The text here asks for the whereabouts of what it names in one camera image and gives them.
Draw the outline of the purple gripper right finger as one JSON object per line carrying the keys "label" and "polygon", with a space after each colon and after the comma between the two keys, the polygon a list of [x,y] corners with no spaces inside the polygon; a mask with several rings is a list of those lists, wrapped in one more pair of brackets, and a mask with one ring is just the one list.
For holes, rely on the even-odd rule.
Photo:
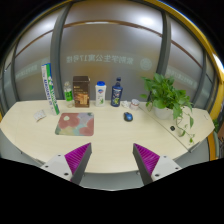
{"label": "purple gripper right finger", "polygon": [[136,143],[133,144],[133,155],[144,185],[181,170],[168,156],[159,156]]}

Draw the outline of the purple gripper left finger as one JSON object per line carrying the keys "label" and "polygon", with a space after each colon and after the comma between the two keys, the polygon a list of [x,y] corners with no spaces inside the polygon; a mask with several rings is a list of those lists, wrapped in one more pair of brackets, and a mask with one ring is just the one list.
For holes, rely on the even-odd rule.
{"label": "purple gripper left finger", "polygon": [[57,154],[41,168],[76,185],[79,185],[92,154],[91,144],[87,143],[69,153]]}

